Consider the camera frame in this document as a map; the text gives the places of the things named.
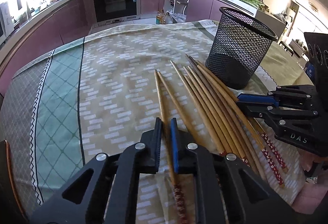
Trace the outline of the right human hand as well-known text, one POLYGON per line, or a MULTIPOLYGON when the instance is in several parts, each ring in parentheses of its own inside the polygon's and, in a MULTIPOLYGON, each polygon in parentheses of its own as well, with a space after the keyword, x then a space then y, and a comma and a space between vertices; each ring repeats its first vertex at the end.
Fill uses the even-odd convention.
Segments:
POLYGON ((310 169, 312 168, 313 162, 321 163, 323 161, 327 161, 327 157, 319 157, 308 151, 298 150, 298 153, 300 155, 301 166, 307 172, 310 171, 310 169))

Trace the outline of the pink sleeve forearm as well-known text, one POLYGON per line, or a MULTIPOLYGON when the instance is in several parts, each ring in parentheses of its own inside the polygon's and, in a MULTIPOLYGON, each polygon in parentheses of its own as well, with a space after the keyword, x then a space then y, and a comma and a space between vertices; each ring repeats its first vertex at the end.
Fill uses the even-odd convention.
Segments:
POLYGON ((292 208, 301 214, 311 215, 327 193, 327 183, 306 182, 295 198, 292 208))

